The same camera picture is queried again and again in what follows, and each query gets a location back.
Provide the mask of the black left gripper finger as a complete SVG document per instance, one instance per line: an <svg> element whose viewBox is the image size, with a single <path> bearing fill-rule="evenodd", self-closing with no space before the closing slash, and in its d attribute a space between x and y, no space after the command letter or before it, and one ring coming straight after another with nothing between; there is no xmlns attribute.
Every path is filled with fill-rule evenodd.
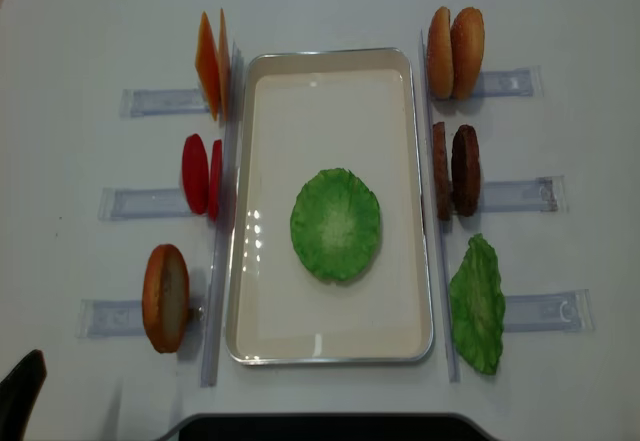
<svg viewBox="0 0 640 441"><path fill-rule="evenodd" d="M47 376L44 355L34 349L1 381L0 431L2 440L22 440Z"/></svg>

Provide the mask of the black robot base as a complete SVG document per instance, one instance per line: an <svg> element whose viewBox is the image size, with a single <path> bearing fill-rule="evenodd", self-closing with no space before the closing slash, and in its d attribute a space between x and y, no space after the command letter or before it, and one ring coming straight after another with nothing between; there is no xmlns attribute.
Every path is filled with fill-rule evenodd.
<svg viewBox="0 0 640 441"><path fill-rule="evenodd" d="M163 440L492 440L462 417L416 414L204 415Z"/></svg>

